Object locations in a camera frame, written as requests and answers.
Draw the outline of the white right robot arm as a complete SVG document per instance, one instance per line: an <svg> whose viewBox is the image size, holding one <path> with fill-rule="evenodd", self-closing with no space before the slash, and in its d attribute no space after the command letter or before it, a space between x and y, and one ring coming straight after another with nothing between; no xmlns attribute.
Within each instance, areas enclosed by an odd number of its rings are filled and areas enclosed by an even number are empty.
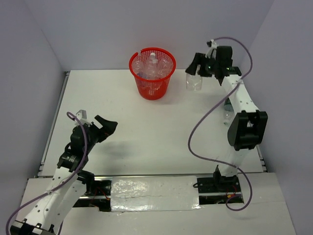
<svg viewBox="0 0 313 235"><path fill-rule="evenodd" d="M216 171L220 173L213 179L213 187L224 191L229 187L228 177L240 172L240 166L246 156L259 145L265 133L268 115L261 111L252 101L245 84L244 74L232 65L233 49L230 46L209 44L207 53L196 53L192 63L186 69L186 80L191 81L195 75L214 77L225 90L224 97L213 108L214 111L226 100L230 100L233 116L229 122L227 133L227 153L223 160L218 157L204 157L204 160L215 162Z"/></svg>

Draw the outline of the clear ribbed plastic bottle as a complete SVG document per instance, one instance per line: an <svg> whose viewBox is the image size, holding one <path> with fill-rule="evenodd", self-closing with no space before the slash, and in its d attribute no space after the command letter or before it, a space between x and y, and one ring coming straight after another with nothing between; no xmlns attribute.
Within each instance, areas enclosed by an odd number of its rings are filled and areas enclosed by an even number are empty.
<svg viewBox="0 0 313 235"><path fill-rule="evenodd" d="M169 72L171 71L171 67L172 67L172 62L165 59L165 58L161 58L158 67L157 67L157 75L158 78L165 78Z"/></svg>

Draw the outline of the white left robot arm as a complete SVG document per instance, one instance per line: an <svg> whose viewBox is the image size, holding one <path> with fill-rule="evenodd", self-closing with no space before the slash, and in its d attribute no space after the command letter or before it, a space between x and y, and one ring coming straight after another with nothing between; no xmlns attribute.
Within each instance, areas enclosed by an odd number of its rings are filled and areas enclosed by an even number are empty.
<svg viewBox="0 0 313 235"><path fill-rule="evenodd" d="M84 171L88 154L97 143L111 136L118 123L99 115L95 120L97 127L88 122L84 114L74 115L67 112L67 117L76 123L59 157L55 173L46 191L24 203L8 218L5 232L8 235L59 235L63 221L77 200L84 194L90 195L96 189L94 174Z"/></svg>

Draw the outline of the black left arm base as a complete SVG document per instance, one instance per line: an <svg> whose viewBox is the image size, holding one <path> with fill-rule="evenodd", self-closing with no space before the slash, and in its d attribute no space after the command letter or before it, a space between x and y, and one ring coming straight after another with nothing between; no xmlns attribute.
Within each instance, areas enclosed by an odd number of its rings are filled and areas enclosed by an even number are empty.
<svg viewBox="0 0 313 235"><path fill-rule="evenodd" d="M74 204L74 208L97 208L100 212L111 211L111 180L96 180L91 188Z"/></svg>

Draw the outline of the clear wide-mouth plastic jar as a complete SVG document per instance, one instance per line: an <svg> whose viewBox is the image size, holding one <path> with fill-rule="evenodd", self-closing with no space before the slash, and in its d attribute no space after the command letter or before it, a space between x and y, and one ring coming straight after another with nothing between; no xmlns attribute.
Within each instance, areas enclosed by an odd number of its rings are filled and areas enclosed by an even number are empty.
<svg viewBox="0 0 313 235"><path fill-rule="evenodd" d="M186 74L186 89L188 91L200 91L202 89L203 78L196 75Z"/></svg>

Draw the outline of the green label plastic bottle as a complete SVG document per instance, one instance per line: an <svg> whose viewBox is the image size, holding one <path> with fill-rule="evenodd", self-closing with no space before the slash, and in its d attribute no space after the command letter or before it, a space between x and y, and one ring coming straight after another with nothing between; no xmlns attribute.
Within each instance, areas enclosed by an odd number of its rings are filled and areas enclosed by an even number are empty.
<svg viewBox="0 0 313 235"><path fill-rule="evenodd" d="M233 106L229 98L227 98L224 102L224 120L223 123L226 126L229 126L235 117L235 113L233 110Z"/></svg>

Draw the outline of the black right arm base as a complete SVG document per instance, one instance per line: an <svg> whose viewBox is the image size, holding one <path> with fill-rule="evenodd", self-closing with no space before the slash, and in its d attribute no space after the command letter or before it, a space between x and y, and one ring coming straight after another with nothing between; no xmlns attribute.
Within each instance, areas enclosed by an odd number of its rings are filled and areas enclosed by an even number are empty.
<svg viewBox="0 0 313 235"><path fill-rule="evenodd" d="M224 177L212 176L198 178L193 184L193 188L198 189L198 193L238 193L241 191L237 176Z"/></svg>

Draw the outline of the clear bottle white cap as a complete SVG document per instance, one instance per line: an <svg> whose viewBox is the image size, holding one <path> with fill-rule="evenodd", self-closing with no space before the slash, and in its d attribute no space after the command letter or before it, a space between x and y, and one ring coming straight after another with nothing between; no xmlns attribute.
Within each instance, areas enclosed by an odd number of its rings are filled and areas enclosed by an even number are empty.
<svg viewBox="0 0 313 235"><path fill-rule="evenodd" d="M158 60L156 58L156 54L154 52L150 53L150 56L145 62L145 73L147 75L148 80L154 80L157 75L157 64Z"/></svg>

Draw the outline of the blue label plastic bottle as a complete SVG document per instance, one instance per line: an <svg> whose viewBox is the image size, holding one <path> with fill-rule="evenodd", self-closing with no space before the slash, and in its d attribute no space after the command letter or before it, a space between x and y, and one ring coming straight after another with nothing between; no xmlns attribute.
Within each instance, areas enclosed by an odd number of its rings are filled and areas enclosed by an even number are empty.
<svg viewBox="0 0 313 235"><path fill-rule="evenodd" d="M146 73L144 71L145 70L145 66L144 66L144 63L142 61L140 61L140 60L135 61L133 63L133 65L132 65L132 68L133 68L134 73L137 76L139 76L139 77L141 77L143 79L147 78L147 75L146 75Z"/></svg>

